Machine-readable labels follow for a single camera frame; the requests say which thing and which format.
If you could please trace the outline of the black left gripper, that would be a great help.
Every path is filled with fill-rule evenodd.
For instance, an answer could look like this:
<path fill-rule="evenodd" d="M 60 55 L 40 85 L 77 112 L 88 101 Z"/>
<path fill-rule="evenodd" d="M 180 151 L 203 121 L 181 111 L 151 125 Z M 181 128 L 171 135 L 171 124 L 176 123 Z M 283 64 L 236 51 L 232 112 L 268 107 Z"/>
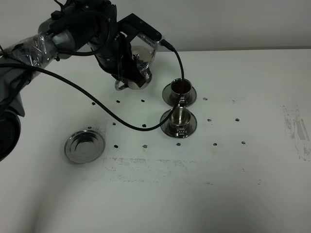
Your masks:
<path fill-rule="evenodd" d="M 100 67 L 115 79 L 127 80 L 129 88 L 141 88 L 145 77 L 132 59 L 131 32 L 122 21 L 102 21 L 99 30 L 89 41 Z"/>

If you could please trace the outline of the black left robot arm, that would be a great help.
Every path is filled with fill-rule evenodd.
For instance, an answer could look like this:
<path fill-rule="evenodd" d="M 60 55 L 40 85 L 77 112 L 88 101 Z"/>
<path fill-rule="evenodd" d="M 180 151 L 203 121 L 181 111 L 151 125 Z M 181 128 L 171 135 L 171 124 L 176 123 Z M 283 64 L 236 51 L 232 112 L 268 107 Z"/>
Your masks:
<path fill-rule="evenodd" d="M 53 60 L 95 56 L 99 66 L 124 84 L 138 87 L 146 79 L 138 69 L 131 41 L 142 28 L 130 14 L 117 21 L 108 0 L 69 0 L 41 23 L 38 33 L 0 52 L 0 157 L 17 145 L 25 115 L 20 91 Z"/>

